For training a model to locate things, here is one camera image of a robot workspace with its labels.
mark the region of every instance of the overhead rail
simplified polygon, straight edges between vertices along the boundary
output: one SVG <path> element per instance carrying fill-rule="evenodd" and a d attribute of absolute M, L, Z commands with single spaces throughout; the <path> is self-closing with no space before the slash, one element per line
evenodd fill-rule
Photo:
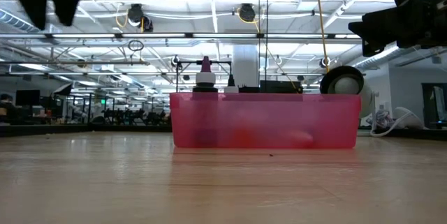
<path fill-rule="evenodd" d="M 296 39 L 296 40 L 321 40 L 323 37 L 318 33 L 0 33 L 0 39 L 168 39 L 168 38 L 193 38 L 193 39 L 259 39 L 269 38 Z M 327 33 L 326 40 L 350 40 L 359 36 L 346 33 Z"/>
<path fill-rule="evenodd" d="M 198 72 L 182 72 L 182 75 L 196 75 Z M 226 72 L 221 73 L 214 73 L 215 75 L 228 75 Z M 0 73 L 0 75 L 66 75 L 66 76 L 76 76 L 76 75 L 85 75 L 85 76 L 102 76 L 102 75 L 153 75 L 153 76 L 162 76 L 162 75 L 172 75 L 175 76 L 177 73 L 175 72 L 137 72 L 137 73 L 58 73 L 58 72 L 5 72 Z M 267 75 L 274 75 L 274 76 L 287 76 L 287 75 L 302 75 L 302 76 L 314 76 L 314 77 L 320 77 L 324 74 L 318 74 L 318 73 L 301 73 L 301 72 L 289 72 L 289 73 L 269 73 L 267 72 Z"/>

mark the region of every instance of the ceiling light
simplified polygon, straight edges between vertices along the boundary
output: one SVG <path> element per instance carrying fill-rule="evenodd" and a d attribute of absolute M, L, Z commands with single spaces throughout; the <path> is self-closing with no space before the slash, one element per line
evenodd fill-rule
<path fill-rule="evenodd" d="M 3 33 L 0 34 L 0 38 L 46 38 L 44 34 L 31 34 L 31 33 Z"/>
<path fill-rule="evenodd" d="M 113 27 L 112 29 L 118 30 L 120 33 L 123 33 L 123 31 L 120 28 L 118 28 L 118 27 Z"/>
<path fill-rule="evenodd" d="M 126 76 L 126 75 L 120 75 L 120 76 L 118 76 L 118 78 L 123 80 L 123 81 L 125 81 L 125 82 L 128 82 L 129 84 L 131 84 L 133 82 L 133 80 L 130 77 Z"/>
<path fill-rule="evenodd" d="M 121 73 L 86 73 L 87 75 L 121 75 Z"/>
<path fill-rule="evenodd" d="M 40 64 L 19 64 L 22 67 L 32 68 L 33 70 L 48 70 L 47 67 L 44 67 Z"/>
<path fill-rule="evenodd" d="M 184 38 L 183 33 L 125 33 L 123 38 Z"/>
<path fill-rule="evenodd" d="M 61 79 L 61 80 L 63 80 L 63 81 L 68 81 L 68 82 L 71 82 L 72 80 L 70 79 L 70 78 L 66 78 L 66 77 L 63 77 L 63 76 L 57 76 L 59 79 Z"/>
<path fill-rule="evenodd" d="M 321 38 L 321 34 L 268 34 L 268 38 Z"/>
<path fill-rule="evenodd" d="M 88 96 L 89 94 L 70 94 L 71 96 Z"/>
<path fill-rule="evenodd" d="M 80 84 L 87 85 L 87 86 L 98 86 L 99 85 L 98 83 L 90 82 L 90 81 L 78 81 L 78 82 Z"/>
<path fill-rule="evenodd" d="M 335 35 L 336 39 L 360 39 L 360 36 L 355 34 Z"/>
<path fill-rule="evenodd" d="M 149 94 L 154 94 L 154 93 L 156 93 L 156 91 L 153 90 L 153 89 L 146 89 L 146 92 L 149 93 Z"/>
<path fill-rule="evenodd" d="M 256 38 L 254 33 L 195 33 L 194 38 Z"/>
<path fill-rule="evenodd" d="M 165 97 L 165 96 L 167 96 L 168 94 L 154 94 L 154 95 L 152 95 L 154 98 L 160 98 L 160 97 Z"/>
<path fill-rule="evenodd" d="M 19 72 L 19 73 L 8 73 L 9 75 L 45 75 L 45 73 L 35 73 L 35 72 Z"/>
<path fill-rule="evenodd" d="M 48 73 L 50 75 L 84 75 L 84 73 Z"/>
<path fill-rule="evenodd" d="M 114 38 L 112 33 L 59 33 L 53 34 L 54 38 Z"/>

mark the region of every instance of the pink plastic bin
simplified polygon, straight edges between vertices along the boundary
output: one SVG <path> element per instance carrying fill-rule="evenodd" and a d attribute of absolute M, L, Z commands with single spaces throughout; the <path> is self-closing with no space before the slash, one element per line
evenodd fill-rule
<path fill-rule="evenodd" d="M 170 108 L 177 147 L 350 149 L 360 97 L 176 93 Z"/>

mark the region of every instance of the wooden table surface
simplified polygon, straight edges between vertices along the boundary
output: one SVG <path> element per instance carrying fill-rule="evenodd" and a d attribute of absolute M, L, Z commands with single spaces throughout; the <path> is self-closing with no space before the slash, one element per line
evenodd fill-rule
<path fill-rule="evenodd" d="M 0 139 L 1 223 L 445 223 L 447 144 L 175 149 L 171 134 Z"/>

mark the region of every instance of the yellow cable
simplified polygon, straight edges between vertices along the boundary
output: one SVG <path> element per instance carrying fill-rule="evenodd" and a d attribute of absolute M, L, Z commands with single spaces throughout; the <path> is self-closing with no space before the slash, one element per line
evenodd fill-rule
<path fill-rule="evenodd" d="M 321 38 L 323 39 L 324 64 L 326 66 L 326 73 L 328 73 L 329 72 L 329 61 L 328 61 L 328 53 L 326 52 L 326 40 L 324 37 L 323 11 L 321 10 L 321 0 L 318 0 L 318 9 L 320 10 L 320 26 L 321 26 Z"/>
<path fill-rule="evenodd" d="M 256 30 L 258 31 L 258 33 L 260 33 L 261 31 L 259 30 L 259 26 L 258 26 L 257 22 L 254 23 L 254 26 L 256 27 Z"/>
<path fill-rule="evenodd" d="M 119 27 L 124 28 L 127 25 L 127 20 L 129 19 L 129 9 L 126 10 L 126 21 L 124 22 L 124 25 L 120 24 L 118 21 L 118 10 L 119 10 L 119 7 L 117 9 L 117 16 L 115 17 L 115 21 L 117 22 L 117 25 Z"/>
<path fill-rule="evenodd" d="M 270 49 L 268 48 L 268 46 L 267 46 L 267 44 L 265 43 L 264 40 L 263 40 L 263 42 L 264 42 L 265 48 L 267 49 L 268 53 L 270 54 L 270 57 L 272 57 L 274 63 L 278 66 L 278 68 L 281 70 L 281 72 L 285 75 L 286 73 L 285 73 L 284 70 L 281 68 L 281 66 L 278 64 L 277 60 L 274 58 L 273 54 L 271 53 Z M 293 88 L 294 88 L 294 89 L 297 91 L 297 93 L 298 93 L 298 90 L 297 90 L 297 88 L 296 88 L 296 86 L 295 86 L 295 83 L 292 81 L 292 79 L 291 79 L 288 75 L 285 75 L 285 76 L 286 76 L 286 77 L 288 78 L 288 80 L 292 83 Z"/>

